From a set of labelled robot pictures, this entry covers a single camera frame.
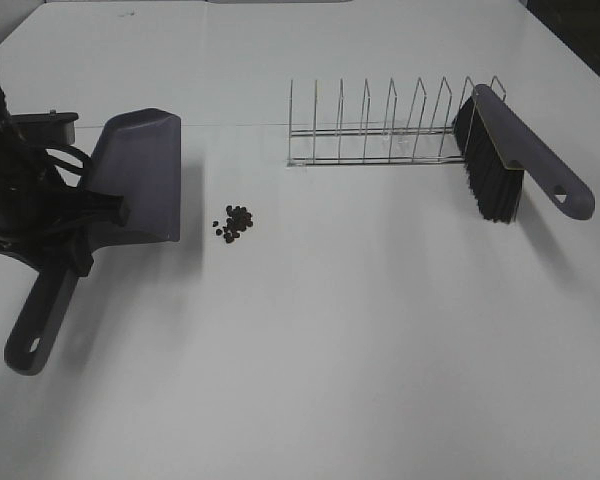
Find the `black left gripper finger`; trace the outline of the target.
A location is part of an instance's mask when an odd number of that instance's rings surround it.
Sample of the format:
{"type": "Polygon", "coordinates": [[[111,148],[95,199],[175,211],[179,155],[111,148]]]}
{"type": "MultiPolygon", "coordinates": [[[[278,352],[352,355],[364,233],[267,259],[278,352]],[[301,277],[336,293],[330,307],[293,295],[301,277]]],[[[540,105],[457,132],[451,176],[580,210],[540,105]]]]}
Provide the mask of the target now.
{"type": "Polygon", "coordinates": [[[65,243],[67,263],[78,277],[89,275],[94,263],[87,231],[84,228],[73,230],[65,243]]]}
{"type": "Polygon", "coordinates": [[[82,214],[90,222],[109,222],[125,225],[130,209],[123,196],[85,192],[82,202],[82,214]]]}

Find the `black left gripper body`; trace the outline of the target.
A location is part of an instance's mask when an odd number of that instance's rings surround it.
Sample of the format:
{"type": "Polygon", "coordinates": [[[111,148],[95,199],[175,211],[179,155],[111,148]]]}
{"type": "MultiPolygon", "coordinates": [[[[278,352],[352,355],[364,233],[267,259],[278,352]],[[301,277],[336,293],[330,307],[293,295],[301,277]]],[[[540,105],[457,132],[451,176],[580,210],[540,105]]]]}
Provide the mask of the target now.
{"type": "Polygon", "coordinates": [[[65,243],[73,230],[93,223],[82,214],[85,192],[53,164],[34,172],[0,168],[0,253],[36,270],[50,260],[71,269],[65,243]]]}

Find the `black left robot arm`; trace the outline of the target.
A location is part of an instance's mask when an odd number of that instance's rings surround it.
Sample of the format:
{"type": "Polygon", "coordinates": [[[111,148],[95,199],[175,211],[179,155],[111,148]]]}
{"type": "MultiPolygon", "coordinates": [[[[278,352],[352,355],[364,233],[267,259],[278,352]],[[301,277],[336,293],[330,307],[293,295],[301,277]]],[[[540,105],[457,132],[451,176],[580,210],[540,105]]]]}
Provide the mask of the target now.
{"type": "Polygon", "coordinates": [[[57,261],[77,276],[90,273],[88,228],[126,224],[123,197],[93,192],[89,155],[67,135],[74,113],[14,117],[0,86],[0,253],[40,271],[57,261]]]}

